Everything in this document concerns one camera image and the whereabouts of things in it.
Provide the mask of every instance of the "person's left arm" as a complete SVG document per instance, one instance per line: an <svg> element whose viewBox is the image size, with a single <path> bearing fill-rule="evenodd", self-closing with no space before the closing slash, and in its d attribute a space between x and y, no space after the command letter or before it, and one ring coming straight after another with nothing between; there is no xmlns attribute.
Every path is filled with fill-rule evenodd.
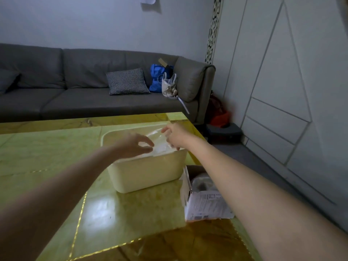
<svg viewBox="0 0 348 261"><path fill-rule="evenodd" d="M139 142L150 146L141 147ZM32 191L0 213L0 260L36 260L96 178L111 163L152 151L146 136L132 134L105 146Z"/></svg>

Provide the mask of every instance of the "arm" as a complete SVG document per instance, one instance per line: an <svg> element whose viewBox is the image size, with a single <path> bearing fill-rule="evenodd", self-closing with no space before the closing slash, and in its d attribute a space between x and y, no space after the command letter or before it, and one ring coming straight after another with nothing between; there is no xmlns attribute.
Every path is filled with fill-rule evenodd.
<svg viewBox="0 0 348 261"><path fill-rule="evenodd" d="M152 151L139 142L154 146L146 136L129 135L98 149L4 208L0 213L0 260L36 260L106 167L120 158Z"/></svg>
<svg viewBox="0 0 348 261"><path fill-rule="evenodd" d="M265 261L347 259L347 235L316 211L179 124L167 130L202 163Z"/></svg>

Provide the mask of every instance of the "marble table surface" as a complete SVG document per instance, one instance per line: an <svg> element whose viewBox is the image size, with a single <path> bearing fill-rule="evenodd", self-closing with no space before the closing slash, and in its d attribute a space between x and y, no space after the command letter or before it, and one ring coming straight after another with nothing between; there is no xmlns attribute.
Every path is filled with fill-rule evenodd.
<svg viewBox="0 0 348 261"><path fill-rule="evenodd" d="M183 113L0 123L0 209L100 146L111 130L179 121ZM187 165L199 165L188 154ZM237 218L186 224L181 181L118 193L107 170L38 260L261 260Z"/></svg>

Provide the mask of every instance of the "red bag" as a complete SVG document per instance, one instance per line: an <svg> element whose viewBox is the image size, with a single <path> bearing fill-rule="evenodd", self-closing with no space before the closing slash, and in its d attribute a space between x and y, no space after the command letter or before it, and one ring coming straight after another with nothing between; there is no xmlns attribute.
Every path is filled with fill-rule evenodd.
<svg viewBox="0 0 348 261"><path fill-rule="evenodd" d="M205 114L206 123L216 127L225 127L229 125L230 117L231 113L224 108L219 98L211 92Z"/></svg>

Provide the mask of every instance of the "sofa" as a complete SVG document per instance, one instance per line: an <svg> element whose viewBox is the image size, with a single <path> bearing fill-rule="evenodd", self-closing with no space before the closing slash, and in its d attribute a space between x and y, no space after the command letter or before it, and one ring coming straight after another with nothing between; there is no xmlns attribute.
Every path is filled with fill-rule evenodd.
<svg viewBox="0 0 348 261"><path fill-rule="evenodd" d="M215 75L212 65L161 53L0 44L0 55L0 69L20 73L0 95L0 123L183 112L202 124ZM109 95L107 72L141 67L149 87L150 66L159 58L174 66L189 114L161 93Z"/></svg>

